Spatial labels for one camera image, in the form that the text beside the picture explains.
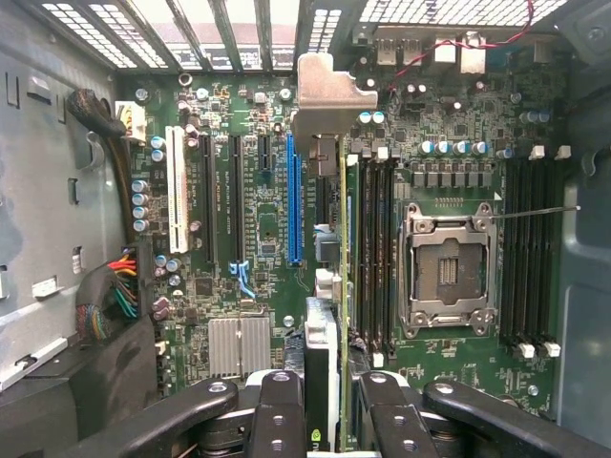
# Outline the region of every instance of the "white pci slot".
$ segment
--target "white pci slot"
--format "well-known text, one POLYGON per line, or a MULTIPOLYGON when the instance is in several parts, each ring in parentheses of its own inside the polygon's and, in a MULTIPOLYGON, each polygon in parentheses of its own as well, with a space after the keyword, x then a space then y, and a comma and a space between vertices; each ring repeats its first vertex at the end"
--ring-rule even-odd
POLYGON ((170 219, 170 253, 189 251, 187 209, 187 170, 184 162, 184 130, 165 127, 168 164, 168 216, 170 219))

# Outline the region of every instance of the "motherboard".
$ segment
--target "motherboard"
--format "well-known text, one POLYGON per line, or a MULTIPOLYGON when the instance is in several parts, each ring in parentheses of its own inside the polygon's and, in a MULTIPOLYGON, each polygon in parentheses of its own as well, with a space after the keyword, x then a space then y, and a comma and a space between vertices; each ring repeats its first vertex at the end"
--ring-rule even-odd
POLYGON ((398 79, 373 54, 355 64, 379 105, 336 139, 347 221, 339 176, 296 151, 295 80, 126 79, 146 111, 135 227, 156 255, 163 396, 283 368, 306 298, 337 301, 326 281, 345 224, 352 349, 416 388, 450 377, 549 409, 560 220, 512 215, 561 205, 566 57, 489 60, 483 75, 431 65, 398 79))

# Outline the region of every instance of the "blue pcie slot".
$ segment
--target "blue pcie slot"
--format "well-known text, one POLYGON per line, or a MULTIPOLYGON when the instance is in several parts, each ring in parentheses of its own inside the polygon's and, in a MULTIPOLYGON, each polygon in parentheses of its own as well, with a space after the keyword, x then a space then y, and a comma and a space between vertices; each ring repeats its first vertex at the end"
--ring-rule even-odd
POLYGON ((302 253, 302 159, 295 153, 292 134, 286 135, 286 177, 288 181, 288 262, 300 264, 302 253))

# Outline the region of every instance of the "green circuit board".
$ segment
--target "green circuit board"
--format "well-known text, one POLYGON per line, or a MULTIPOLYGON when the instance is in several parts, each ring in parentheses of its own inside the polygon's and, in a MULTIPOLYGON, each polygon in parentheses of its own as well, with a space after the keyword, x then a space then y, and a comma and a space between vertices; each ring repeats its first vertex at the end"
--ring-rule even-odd
MULTIPOLYGON (((488 202, 494 212, 505 208, 506 167, 495 155, 497 150, 512 148, 517 153, 530 151, 532 145, 556 145, 563 136, 563 119, 556 107, 564 97, 568 79, 563 61, 557 64, 533 67, 510 65, 506 62, 492 68, 483 78, 460 75, 457 70, 444 73, 416 70, 402 80, 426 85, 427 90, 417 98, 389 95, 386 87, 393 77, 392 70, 360 69, 355 72, 357 82, 375 78, 380 89, 378 109, 385 114, 384 123, 377 128, 355 128, 347 135, 347 149, 359 156, 364 151, 387 147, 393 165, 392 224, 399 220, 404 204, 416 202, 423 214, 431 216, 472 215, 481 202, 488 202), (485 89, 474 91, 481 79, 485 89), (519 93, 521 100, 512 101, 519 93), (456 113, 448 111, 449 103, 459 100, 463 108, 456 113), (520 115, 537 110, 551 113, 550 122, 524 123, 520 115), (489 151, 477 159, 472 157, 450 159, 423 158, 418 146, 425 140, 433 143, 447 140, 485 141, 489 151), (427 172, 431 167, 449 164, 449 167, 468 165, 473 170, 490 173, 489 186, 414 186, 414 167, 427 172)), ((171 300, 171 315, 159 322, 160 338, 167 342, 166 364, 161 371, 163 395, 175 393, 186 386, 210 376, 208 323, 213 319, 240 316, 266 316, 270 321, 270 367, 283 367, 284 335, 289 327, 285 317, 292 317, 294 326, 303 323, 306 297, 314 289, 315 269, 321 267, 314 256, 312 229, 316 222, 317 180, 303 161, 303 262, 296 266, 286 260, 287 249, 287 176, 285 162, 285 135, 290 129, 290 114, 296 108, 295 81, 272 76, 194 76, 188 88, 182 88, 174 76, 129 78, 124 85, 126 99, 133 98, 136 89, 145 87, 152 95, 146 104, 147 139, 164 135, 166 126, 184 126, 191 117, 198 119, 199 129, 215 138, 216 143, 216 234, 218 255, 216 265, 203 259, 201 240, 191 234, 192 249, 182 255, 168 255, 168 199, 165 165, 151 160, 152 148, 133 147, 134 178, 147 180, 151 186, 148 203, 150 227, 142 237, 149 239, 155 254, 178 258, 181 267, 178 286, 168 283, 169 274, 159 277, 158 296, 171 300), (197 98, 197 89, 208 91, 206 100, 197 98), (292 92, 290 100, 279 98, 282 89, 292 92), (264 102, 256 103, 254 94, 264 94, 264 102), (179 112, 178 103, 188 101, 191 114, 179 112), (250 287, 256 295, 252 300, 240 291, 235 275, 229 271, 231 261, 230 224, 230 160, 227 138, 240 135, 243 141, 243 198, 245 258, 249 261, 250 287), (259 166, 257 135, 269 135, 273 165, 262 172, 259 166)), ((188 180, 189 221, 201 221, 201 185, 209 177, 202 175, 200 157, 195 150, 185 149, 188 180)), ((357 217, 358 165, 348 168, 348 194, 351 201, 350 251, 359 249, 357 236, 362 221, 357 217)), ((337 181, 330 180, 332 201, 329 202, 330 219, 337 214, 337 181)), ((499 279, 502 274, 498 261, 499 279)), ((396 260, 396 240, 392 242, 396 260)), ((394 288, 395 278, 390 281, 394 288)), ((359 307, 356 296, 354 308, 359 307)), ((417 388, 437 376, 451 376, 457 380, 484 389, 493 395, 510 395, 531 411, 547 409, 551 402, 554 381, 554 361, 534 358, 524 361, 512 355, 499 341, 499 326, 490 327, 485 336, 477 337, 471 328, 421 329, 415 339, 407 339, 401 326, 391 326, 391 339, 396 351, 386 359, 385 368, 406 376, 417 388), (528 387, 536 385, 538 395, 529 396, 528 387)), ((228 374, 233 380, 244 374, 228 374)))

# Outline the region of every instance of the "cpu socket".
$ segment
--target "cpu socket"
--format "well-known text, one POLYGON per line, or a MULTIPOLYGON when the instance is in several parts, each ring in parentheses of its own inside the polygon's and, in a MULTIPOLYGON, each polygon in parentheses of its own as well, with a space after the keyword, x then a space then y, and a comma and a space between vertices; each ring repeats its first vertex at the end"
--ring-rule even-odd
POLYGON ((404 209, 397 251, 397 301, 408 339, 422 327, 471 326, 485 335, 495 317, 496 225, 482 202, 464 217, 404 209))

